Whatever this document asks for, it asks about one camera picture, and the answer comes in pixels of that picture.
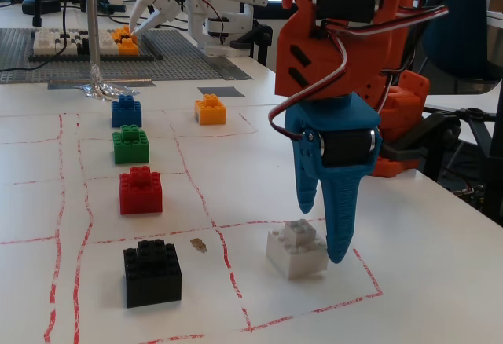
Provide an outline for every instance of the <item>gray tape patch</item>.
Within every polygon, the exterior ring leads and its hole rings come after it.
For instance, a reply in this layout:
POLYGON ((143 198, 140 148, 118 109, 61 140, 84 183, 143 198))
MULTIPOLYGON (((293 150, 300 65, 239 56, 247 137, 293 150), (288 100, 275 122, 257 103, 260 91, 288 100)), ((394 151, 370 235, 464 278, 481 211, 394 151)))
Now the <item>gray tape patch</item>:
POLYGON ((198 87, 202 94, 214 94, 219 98, 232 98, 232 97, 244 97, 239 91, 233 86, 227 87, 198 87))

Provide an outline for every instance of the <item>orange lego brick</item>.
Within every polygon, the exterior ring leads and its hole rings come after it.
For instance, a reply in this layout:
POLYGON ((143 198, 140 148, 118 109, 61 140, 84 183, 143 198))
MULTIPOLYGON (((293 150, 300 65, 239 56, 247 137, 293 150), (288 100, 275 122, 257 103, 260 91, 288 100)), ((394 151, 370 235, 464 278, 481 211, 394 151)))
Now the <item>orange lego brick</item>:
POLYGON ((196 101, 194 115, 201 126, 225 124, 227 108, 214 94, 205 94, 202 101, 196 101))
POLYGON ((122 28, 118 28, 110 33, 113 40, 117 42, 122 42, 124 39, 133 39, 134 44, 138 44, 138 36, 131 35, 129 31, 129 26, 124 26, 122 28))
POLYGON ((133 39, 123 39, 122 42, 117 43, 117 46, 119 47, 119 55, 121 56, 138 56, 140 54, 140 50, 133 43, 133 39))

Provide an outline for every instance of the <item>table surface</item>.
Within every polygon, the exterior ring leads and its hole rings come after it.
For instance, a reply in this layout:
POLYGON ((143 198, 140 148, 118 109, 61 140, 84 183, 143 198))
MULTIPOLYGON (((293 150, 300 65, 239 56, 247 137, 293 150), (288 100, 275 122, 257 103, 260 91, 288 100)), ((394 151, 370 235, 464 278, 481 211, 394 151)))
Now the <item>table surface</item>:
POLYGON ((267 232, 306 218, 324 235, 323 205, 298 208, 292 146, 266 120, 281 101, 274 73, 233 62, 253 80, 141 88, 163 184, 164 212, 152 215, 119 214, 128 166, 112 161, 109 103, 0 85, 0 342, 501 342, 503 230, 414 170, 364 178, 340 264, 282 278, 265 257, 267 232), (244 95, 222 99, 225 126, 194 121, 201 86, 244 95), (175 244, 182 300, 126 309, 123 249, 151 238, 175 244))

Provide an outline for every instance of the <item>black lego brick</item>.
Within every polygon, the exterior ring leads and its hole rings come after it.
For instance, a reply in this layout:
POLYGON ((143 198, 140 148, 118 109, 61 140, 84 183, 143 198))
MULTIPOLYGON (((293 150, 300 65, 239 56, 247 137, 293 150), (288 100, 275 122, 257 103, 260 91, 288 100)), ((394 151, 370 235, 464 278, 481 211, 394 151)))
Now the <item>black lego brick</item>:
POLYGON ((127 307, 182 300, 182 271, 174 244, 142 240, 124 250, 127 307))

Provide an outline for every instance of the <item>blue chair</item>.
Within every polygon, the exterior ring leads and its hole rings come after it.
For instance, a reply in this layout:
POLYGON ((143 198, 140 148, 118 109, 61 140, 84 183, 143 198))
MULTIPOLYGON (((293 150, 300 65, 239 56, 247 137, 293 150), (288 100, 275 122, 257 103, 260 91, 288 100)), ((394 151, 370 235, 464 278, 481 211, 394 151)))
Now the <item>blue chair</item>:
POLYGON ((426 61, 457 80, 497 83, 501 78, 493 75, 487 61, 486 0, 446 0, 446 4, 449 14, 433 20, 423 35, 426 61))

